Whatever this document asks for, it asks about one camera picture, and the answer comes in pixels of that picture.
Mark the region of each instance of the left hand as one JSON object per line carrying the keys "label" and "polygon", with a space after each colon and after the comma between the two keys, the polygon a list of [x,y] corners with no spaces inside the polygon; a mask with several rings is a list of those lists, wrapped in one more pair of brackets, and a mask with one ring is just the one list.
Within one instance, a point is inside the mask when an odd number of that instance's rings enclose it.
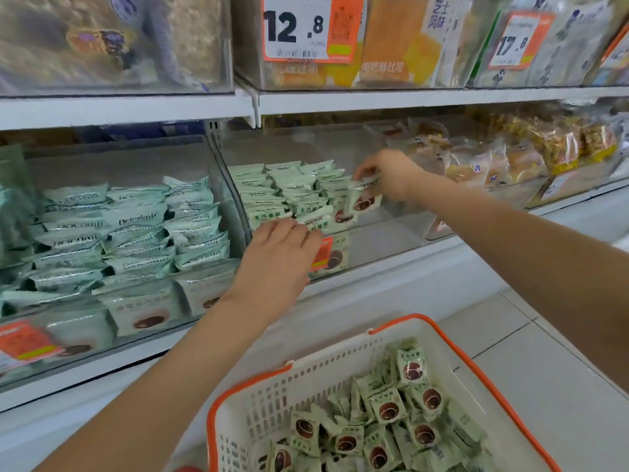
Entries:
{"label": "left hand", "polygon": [[223,299],[243,303],[270,325],[296,302],[308,284],[308,271],[321,247],[320,230],[293,218],[264,222],[243,255],[232,288]]}

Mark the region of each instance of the tiled floor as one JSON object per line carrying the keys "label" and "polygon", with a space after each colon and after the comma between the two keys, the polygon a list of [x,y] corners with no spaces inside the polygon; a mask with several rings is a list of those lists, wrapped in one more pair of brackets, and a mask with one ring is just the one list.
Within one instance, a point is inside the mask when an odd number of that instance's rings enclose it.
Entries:
{"label": "tiled floor", "polygon": [[[562,470],[629,470],[628,397],[515,292],[495,295],[440,325]],[[460,365],[458,357],[451,364]]]}

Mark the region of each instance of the hand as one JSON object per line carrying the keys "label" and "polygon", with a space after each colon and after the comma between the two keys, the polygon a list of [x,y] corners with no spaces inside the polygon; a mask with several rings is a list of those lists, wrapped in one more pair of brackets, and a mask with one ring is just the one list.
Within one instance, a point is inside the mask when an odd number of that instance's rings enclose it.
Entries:
{"label": "hand", "polygon": [[268,325],[277,321],[297,301],[308,284],[308,271],[321,247],[320,230],[293,218],[264,222],[253,240],[230,290],[223,299],[242,302]]}
{"label": "hand", "polygon": [[367,157],[358,166],[353,178],[359,180],[376,172],[380,173],[380,179],[369,190],[369,196],[383,194],[395,201],[412,201],[413,186],[431,175],[397,149],[382,149]]}

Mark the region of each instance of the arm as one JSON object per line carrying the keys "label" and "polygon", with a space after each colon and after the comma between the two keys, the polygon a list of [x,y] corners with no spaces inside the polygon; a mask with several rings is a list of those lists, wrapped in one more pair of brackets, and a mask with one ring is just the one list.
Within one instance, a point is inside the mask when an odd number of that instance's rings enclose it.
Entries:
{"label": "arm", "polygon": [[603,373],[629,391],[629,254],[486,192],[430,174],[402,152],[366,159],[377,193],[435,213]]}
{"label": "arm", "polygon": [[264,223],[221,300],[34,472],[161,471],[212,390],[295,304],[320,246],[294,219]]}

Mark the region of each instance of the shopping basket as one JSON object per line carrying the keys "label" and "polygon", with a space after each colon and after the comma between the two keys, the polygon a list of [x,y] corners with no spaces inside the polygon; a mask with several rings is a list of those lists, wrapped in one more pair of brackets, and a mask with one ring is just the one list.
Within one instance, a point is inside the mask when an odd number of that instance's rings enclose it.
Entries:
{"label": "shopping basket", "polygon": [[[210,472],[263,472],[269,439],[287,437],[294,409],[309,410],[310,403],[322,404],[334,392],[349,392],[353,375],[369,372],[389,343],[408,337],[420,341],[431,377],[487,432],[499,470],[561,470],[469,356],[432,319],[414,314],[289,361],[226,391],[208,413]],[[452,357],[448,349],[464,363],[456,374],[448,366]]]}

